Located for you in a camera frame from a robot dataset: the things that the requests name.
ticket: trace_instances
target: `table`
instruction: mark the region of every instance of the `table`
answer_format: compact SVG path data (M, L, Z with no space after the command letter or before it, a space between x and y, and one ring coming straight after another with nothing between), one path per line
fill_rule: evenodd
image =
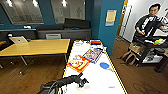
M0 41L0 46L5 44L5 43L6 43L6 41Z
M162 72L168 63L168 49L165 50L163 58L160 60L159 64L154 69L156 72Z
M166 39L165 42L161 45L153 45L153 43L145 42L145 40L155 41L159 38ZM168 37L167 36L153 36L153 37L134 37L134 41L144 46L144 51L142 54L136 54L138 60L137 67L144 66L144 65L156 65L158 62L144 63L144 59L146 58L147 54L150 52L150 49L154 48L168 48Z
M25 55L64 54L66 60L69 42L70 39L31 40L27 43L13 44L7 47L0 51L0 56L20 56L26 66L28 63L23 57Z
M6 43L6 41L0 41L0 46L5 44L5 43Z
M72 60L75 55L83 55L90 48L90 44L87 44L86 41L81 45L76 45L77 43L78 42L75 41L73 44L69 61ZM110 68L115 72L101 68L99 65L101 62L108 63ZM70 67L66 67L64 77L78 74L78 72ZM96 64L89 63L83 71L81 78L86 78L89 83L86 83L83 88L78 88L77 83L68 84L67 87L62 87L63 91L65 91L66 94L127 94L106 51L102 53Z

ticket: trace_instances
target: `blue object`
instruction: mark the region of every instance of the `blue object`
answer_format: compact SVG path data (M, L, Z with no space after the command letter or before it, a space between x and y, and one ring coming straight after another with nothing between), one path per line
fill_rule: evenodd
M109 68L109 64L102 62L100 63L100 67L102 67L103 69L107 69Z

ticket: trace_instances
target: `book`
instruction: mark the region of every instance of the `book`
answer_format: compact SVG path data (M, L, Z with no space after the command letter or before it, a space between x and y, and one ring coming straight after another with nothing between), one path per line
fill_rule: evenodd
M94 49L89 49L83 57L90 60L91 63L96 63L99 57L102 54L103 49L100 48L94 48Z
M75 55L75 57L67 63L67 66L81 73L90 63L90 60L82 57L81 55Z

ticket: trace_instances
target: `hand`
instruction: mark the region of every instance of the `hand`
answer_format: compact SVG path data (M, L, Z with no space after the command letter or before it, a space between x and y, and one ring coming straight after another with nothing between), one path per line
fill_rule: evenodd
M138 31L138 33L141 34L141 35L145 35L145 33L142 32L142 31Z

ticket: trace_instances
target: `person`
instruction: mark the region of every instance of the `person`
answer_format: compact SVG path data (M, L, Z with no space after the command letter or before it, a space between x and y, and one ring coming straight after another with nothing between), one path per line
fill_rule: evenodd
M161 5L160 4L154 4L150 6L149 8L149 14L143 16L138 20L138 22L135 25L136 32L134 34L134 38L136 37L145 37L145 36L153 36L154 32L152 34L151 31L154 27L157 27L157 29L160 29L162 31L165 30L164 25L160 21L157 20L156 13L159 11Z

